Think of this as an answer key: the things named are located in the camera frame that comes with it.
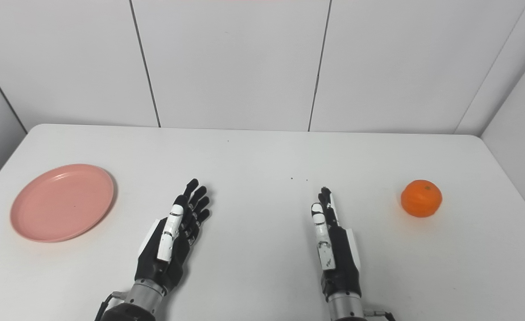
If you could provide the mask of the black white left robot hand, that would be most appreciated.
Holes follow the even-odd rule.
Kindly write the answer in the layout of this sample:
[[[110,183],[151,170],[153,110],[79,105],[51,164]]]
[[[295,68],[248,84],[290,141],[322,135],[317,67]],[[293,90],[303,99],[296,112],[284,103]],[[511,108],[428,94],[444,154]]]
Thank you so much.
[[[207,187],[196,178],[176,197],[166,217],[156,221],[140,250],[134,280],[147,280],[165,292],[178,286],[201,226],[211,216]]]

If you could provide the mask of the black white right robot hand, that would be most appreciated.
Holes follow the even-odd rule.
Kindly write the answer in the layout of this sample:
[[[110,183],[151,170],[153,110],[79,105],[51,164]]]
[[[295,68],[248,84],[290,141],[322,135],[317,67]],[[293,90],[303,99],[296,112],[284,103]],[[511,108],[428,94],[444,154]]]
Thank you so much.
[[[318,202],[311,206],[311,217],[317,238],[316,247],[322,269],[321,286],[327,300],[334,294],[362,296],[361,262],[356,238],[350,228],[338,219],[331,190],[322,187]]]

